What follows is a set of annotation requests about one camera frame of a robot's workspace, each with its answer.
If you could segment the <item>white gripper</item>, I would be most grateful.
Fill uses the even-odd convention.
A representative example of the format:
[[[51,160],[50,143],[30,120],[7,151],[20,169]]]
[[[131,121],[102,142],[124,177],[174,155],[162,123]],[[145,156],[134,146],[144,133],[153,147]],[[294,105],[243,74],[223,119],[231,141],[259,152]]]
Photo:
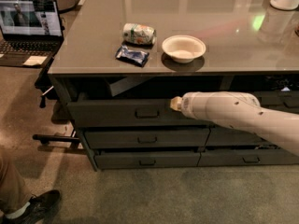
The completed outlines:
[[[202,92],[188,92],[183,97],[175,97],[170,102],[170,108],[190,119],[206,118],[206,98]]]

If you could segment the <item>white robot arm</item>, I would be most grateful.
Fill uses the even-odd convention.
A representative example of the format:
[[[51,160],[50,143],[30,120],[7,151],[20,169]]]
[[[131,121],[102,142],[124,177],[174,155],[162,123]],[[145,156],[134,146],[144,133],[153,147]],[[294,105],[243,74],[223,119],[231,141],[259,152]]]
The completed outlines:
[[[299,115],[263,108],[245,92],[187,92],[170,102],[173,110],[190,119],[254,133],[292,154],[299,155]]]

